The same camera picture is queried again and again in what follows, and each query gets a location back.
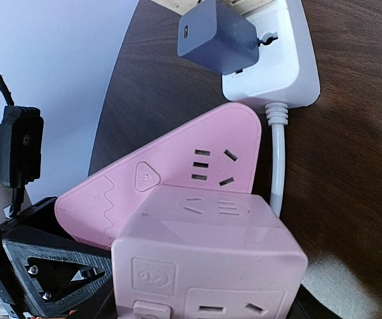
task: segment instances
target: electrical socket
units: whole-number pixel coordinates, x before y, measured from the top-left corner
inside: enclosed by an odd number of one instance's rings
[[[269,102],[309,106],[320,95],[316,58],[301,0],[274,0],[246,18],[260,40],[258,62],[222,77],[223,94],[263,112]]]
[[[109,249],[159,184],[250,193],[260,139],[257,115],[242,104],[225,104],[60,196],[56,218],[77,241]]]
[[[141,204],[112,262],[121,319],[135,302],[143,318],[285,319],[307,267],[260,196],[170,185]]]
[[[153,2],[172,10],[180,15],[186,14],[204,0],[152,0]],[[232,7],[240,15],[246,15],[273,0],[221,0],[228,7]]]

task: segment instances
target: white cable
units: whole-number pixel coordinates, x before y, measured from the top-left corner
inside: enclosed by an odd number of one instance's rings
[[[272,102],[266,105],[266,117],[272,127],[272,187],[270,208],[279,217],[284,197],[285,184],[285,133],[288,124],[288,105]]]

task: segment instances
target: pink triangular power strip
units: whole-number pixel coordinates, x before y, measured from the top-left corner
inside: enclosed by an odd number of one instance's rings
[[[239,103],[219,106],[60,196],[56,218],[77,241],[109,249],[160,183],[250,193],[261,131],[250,108]]]

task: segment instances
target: wooden table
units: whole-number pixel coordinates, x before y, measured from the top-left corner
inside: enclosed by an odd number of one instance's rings
[[[309,256],[305,286],[343,318],[382,318],[382,1],[304,0],[322,95],[286,129],[282,219]],[[221,77],[176,56],[179,15],[136,9],[90,173],[226,102]],[[270,130],[254,193],[268,198]]]

